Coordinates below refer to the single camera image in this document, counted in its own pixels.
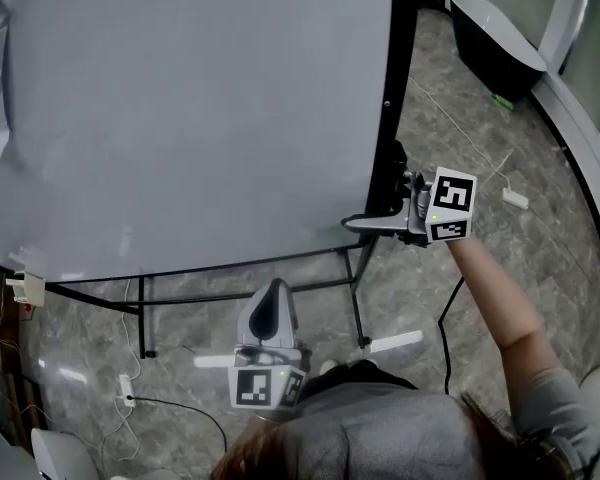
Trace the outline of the person's right forearm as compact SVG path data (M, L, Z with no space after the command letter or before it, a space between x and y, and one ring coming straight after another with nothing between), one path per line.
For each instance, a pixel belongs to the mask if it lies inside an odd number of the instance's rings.
M558 367L539 312L483 245L473 236L447 245L500 351L505 373L525 379Z

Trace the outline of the white power strip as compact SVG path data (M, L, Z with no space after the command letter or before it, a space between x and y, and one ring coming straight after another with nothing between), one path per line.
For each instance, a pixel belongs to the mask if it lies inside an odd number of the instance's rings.
M510 188L505 187L502 189L502 200L507 204L510 204L522 210L529 209L529 199L526 196L515 192Z
M127 374L120 374L118 377L121 399L125 406L133 408L136 406L135 395L133 390L133 379Z

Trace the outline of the grey folding table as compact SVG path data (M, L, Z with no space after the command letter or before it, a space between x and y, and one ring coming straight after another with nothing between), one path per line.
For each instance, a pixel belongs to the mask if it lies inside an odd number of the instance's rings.
M365 245L418 0L6 0L0 271L74 285Z

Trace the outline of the white rounded fixture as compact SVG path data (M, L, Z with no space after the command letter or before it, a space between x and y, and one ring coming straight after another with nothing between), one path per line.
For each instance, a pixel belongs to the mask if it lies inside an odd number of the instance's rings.
M34 428L31 445L43 480L100 480L86 446L74 435Z

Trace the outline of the person's left forearm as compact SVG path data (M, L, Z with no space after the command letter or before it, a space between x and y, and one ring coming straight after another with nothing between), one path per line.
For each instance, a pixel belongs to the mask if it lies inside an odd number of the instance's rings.
M255 446L258 448L262 445L283 442L286 424L292 419L293 414L290 412L254 411L234 447Z

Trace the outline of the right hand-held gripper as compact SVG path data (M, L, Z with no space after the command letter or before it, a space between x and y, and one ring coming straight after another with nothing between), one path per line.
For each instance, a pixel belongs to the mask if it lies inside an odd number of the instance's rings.
M352 215L341 221L354 233L398 233L408 245L426 247L434 242L455 241L471 232L477 178L438 167L434 174L406 172L408 157L401 142L391 148L390 188L392 204L408 211L392 215Z

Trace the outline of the white-framed glass partition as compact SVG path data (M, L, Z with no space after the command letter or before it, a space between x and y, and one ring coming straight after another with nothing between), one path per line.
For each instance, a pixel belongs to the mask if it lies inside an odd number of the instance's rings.
M586 183L600 220L600 0L554 0L533 91Z

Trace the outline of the person's grey sweater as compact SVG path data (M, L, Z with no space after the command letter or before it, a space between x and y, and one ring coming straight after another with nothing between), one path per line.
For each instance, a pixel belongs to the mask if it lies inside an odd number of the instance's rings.
M563 369L533 378L505 428L469 399L351 383L283 434L288 480L600 480L600 426Z

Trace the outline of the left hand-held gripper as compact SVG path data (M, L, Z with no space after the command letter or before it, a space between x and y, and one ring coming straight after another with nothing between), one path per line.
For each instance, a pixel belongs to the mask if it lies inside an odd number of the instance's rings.
M234 349L228 367L232 407L291 410L296 405L311 357L305 347L295 348L297 329L293 293L284 280L276 278L254 293L239 315L237 338L243 345Z

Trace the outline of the black white bathtub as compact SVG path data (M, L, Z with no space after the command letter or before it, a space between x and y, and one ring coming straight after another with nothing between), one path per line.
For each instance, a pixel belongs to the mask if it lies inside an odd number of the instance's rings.
M460 59L492 94L515 104L547 71L545 60L488 0L450 0Z

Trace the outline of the person's black trousers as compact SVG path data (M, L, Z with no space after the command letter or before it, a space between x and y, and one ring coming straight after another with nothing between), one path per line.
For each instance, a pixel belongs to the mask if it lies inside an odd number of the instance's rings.
M389 384L417 390L417 387L406 379L385 372L370 359L362 359L353 363L340 363L338 367L325 375L318 374L307 380L302 387L297 403L348 383Z

